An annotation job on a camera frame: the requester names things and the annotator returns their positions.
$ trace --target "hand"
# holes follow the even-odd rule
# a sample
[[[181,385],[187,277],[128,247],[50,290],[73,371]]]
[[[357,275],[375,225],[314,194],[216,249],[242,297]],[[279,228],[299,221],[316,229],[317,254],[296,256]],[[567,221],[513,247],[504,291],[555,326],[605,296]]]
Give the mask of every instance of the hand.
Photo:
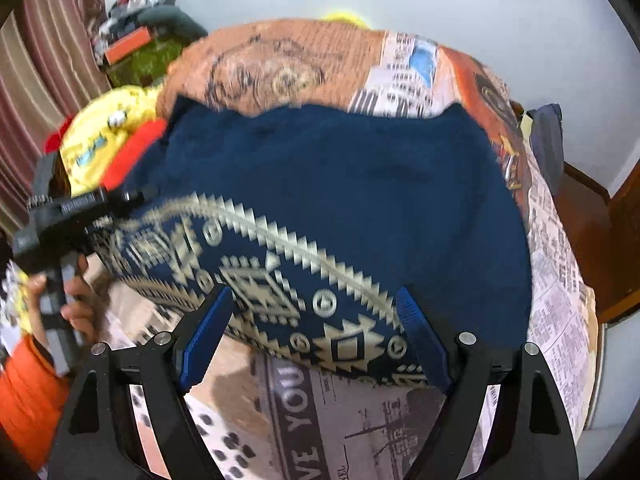
[[[73,303],[66,304],[60,309],[60,314],[71,326],[84,335],[84,342],[92,345],[97,341],[98,331],[95,326],[95,299],[96,296],[82,275],[89,264],[84,256],[78,259],[80,275],[65,282],[65,292],[77,299]],[[33,337],[44,348],[47,347],[47,337],[40,318],[40,296],[44,292],[47,277],[44,274],[31,276],[27,282],[27,304],[29,319]]]

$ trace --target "striped curtain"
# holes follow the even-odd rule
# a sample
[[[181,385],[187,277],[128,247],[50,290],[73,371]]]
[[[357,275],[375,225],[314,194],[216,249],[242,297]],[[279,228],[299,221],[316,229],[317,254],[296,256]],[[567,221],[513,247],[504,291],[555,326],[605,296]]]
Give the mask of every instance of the striped curtain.
[[[0,227],[26,222],[47,136],[110,86],[89,37],[104,0],[22,0],[0,28]]]

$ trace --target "finger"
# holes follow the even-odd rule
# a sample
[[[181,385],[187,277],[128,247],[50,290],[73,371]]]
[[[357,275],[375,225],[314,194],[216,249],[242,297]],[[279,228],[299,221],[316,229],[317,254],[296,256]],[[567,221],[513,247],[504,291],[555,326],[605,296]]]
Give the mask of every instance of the finger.
[[[65,292],[76,298],[89,298],[94,293],[82,276],[76,276],[65,282]]]
[[[31,325],[31,333],[45,348],[47,347],[47,336],[42,325],[42,318],[40,317],[40,297],[44,292],[46,284],[47,277],[44,274],[31,276],[26,283],[26,303],[29,314],[29,323]]]
[[[44,274],[36,274],[27,280],[28,303],[29,308],[33,306],[38,308],[40,304],[40,296],[44,292],[47,284],[47,277]]]
[[[86,256],[84,256],[84,254],[80,254],[80,257],[78,258],[78,270],[80,271],[80,274],[84,274],[88,268],[89,262],[87,261]]]
[[[92,344],[95,342],[95,328],[94,324],[91,320],[85,317],[78,317],[76,319],[72,319],[69,323],[71,326],[81,332],[84,335],[85,342],[87,344]]]
[[[79,317],[85,317],[89,320],[94,318],[94,310],[84,301],[74,301],[73,303],[66,304],[60,309],[60,314],[62,314],[62,317],[67,321]]]

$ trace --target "red cloth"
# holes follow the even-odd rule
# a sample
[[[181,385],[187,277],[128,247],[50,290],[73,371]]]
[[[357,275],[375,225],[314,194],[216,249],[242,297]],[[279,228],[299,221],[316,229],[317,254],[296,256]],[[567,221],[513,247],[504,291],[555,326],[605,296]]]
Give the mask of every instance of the red cloth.
[[[162,137],[166,129],[164,119],[156,119],[142,124],[120,151],[113,157],[111,164],[102,176],[102,185],[108,190],[120,186],[124,182],[129,171],[136,165],[140,157],[144,155],[149,146]]]
[[[68,392],[31,336],[20,341],[0,376],[0,426],[34,471],[49,457]]]
[[[44,142],[44,152],[51,153],[60,149],[60,145],[62,144],[62,139],[65,138],[66,131],[71,126],[72,121],[75,116],[69,115],[66,117],[65,122],[62,123],[62,126],[58,128],[56,132],[53,132],[47,140]]]

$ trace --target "bed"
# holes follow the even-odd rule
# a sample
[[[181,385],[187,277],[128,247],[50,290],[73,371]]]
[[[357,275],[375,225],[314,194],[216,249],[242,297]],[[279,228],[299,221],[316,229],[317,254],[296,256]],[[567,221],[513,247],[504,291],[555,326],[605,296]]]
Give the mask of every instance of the bed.
[[[411,34],[275,20],[217,30],[187,48],[170,67],[158,99],[159,116],[171,115],[178,94],[246,116],[319,104],[355,114],[426,120],[460,102],[484,128],[526,225],[533,295],[528,339],[542,349],[578,439],[595,375],[594,293],[581,279],[551,193],[522,140],[508,88],[488,67]],[[108,240],[96,248],[122,279],[111,289],[109,340],[114,348],[171,330],[206,292],[195,282],[181,287],[123,272],[117,264],[122,250]],[[230,478],[299,475],[296,457],[301,455],[296,453],[303,449],[315,453],[313,471],[327,477],[341,478],[351,461],[372,468],[352,470],[351,479],[401,478],[442,405],[443,397],[424,387],[425,377],[415,364],[400,365],[382,381],[386,386],[375,386],[379,378],[354,380],[305,366],[297,351],[305,345],[293,336],[274,342],[235,317],[227,334],[188,404],[207,447]],[[137,387],[132,395],[150,466],[165,473],[143,392]],[[497,397],[498,388],[492,386],[466,474],[478,468]]]

